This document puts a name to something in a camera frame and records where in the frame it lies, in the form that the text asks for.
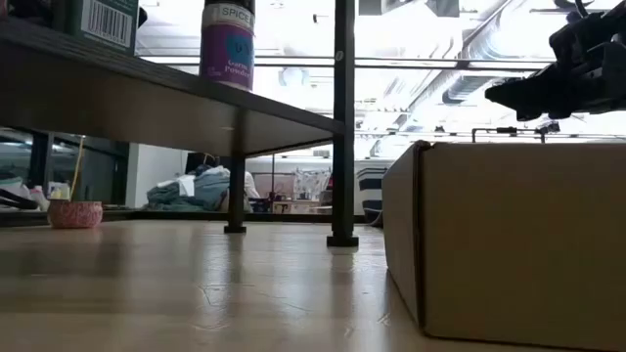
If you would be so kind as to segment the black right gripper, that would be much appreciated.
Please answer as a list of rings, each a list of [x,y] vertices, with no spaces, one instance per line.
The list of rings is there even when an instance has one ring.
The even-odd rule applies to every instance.
[[[593,13],[584,0],[572,1],[567,24],[550,36],[554,67],[484,92],[490,102],[513,110],[517,121],[626,110],[626,0]]]

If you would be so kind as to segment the purple label garlic powder bottle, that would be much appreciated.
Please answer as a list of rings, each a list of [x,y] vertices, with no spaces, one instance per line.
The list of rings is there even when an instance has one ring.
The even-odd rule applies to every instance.
[[[204,0],[200,77],[250,92],[255,0]]]

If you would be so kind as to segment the brown wood black metal shelf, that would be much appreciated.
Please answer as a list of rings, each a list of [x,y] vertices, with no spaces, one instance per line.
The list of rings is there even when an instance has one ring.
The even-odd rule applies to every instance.
[[[355,15],[354,0],[335,0],[334,110],[328,117],[0,16],[0,125],[227,156],[231,234],[245,230],[248,158],[332,145],[327,243],[355,247]]]

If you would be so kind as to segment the dark green spice tin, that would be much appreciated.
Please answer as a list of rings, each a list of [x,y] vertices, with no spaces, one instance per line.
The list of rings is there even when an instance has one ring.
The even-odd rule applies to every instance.
[[[135,54],[139,0],[68,0],[67,33]]]

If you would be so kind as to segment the black metal bar fixture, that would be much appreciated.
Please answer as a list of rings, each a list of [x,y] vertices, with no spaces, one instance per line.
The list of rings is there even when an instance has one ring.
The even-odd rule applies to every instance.
[[[509,137],[517,137],[521,132],[531,133],[538,135],[542,144],[546,143],[546,136],[549,134],[556,134],[560,132],[560,126],[558,122],[547,122],[541,124],[536,128],[517,128],[517,127],[495,127],[495,128],[473,128],[471,130],[471,142],[476,142],[476,136],[479,132],[495,134],[504,134]]]

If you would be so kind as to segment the small brown cardboard box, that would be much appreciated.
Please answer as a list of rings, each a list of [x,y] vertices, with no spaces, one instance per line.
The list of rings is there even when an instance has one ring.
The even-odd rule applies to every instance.
[[[626,144],[417,142],[381,193],[425,335],[626,352]]]

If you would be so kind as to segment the navy white striped bin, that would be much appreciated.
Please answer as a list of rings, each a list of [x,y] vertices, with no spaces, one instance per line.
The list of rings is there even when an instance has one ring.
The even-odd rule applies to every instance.
[[[386,168],[364,168],[356,174],[364,218],[375,228],[383,226],[381,189],[386,171]]]

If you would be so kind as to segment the pile of blue clothes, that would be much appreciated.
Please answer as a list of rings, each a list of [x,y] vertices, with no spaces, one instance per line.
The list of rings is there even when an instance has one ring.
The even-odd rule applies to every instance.
[[[199,166],[191,174],[163,181],[147,191],[145,210],[227,212],[231,172],[224,166]]]

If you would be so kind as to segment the pink speckled round cup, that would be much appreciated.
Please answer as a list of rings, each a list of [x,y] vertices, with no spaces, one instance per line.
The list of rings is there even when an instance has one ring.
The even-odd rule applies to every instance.
[[[104,209],[100,201],[52,199],[47,210],[48,221],[57,229],[90,229],[99,225]]]

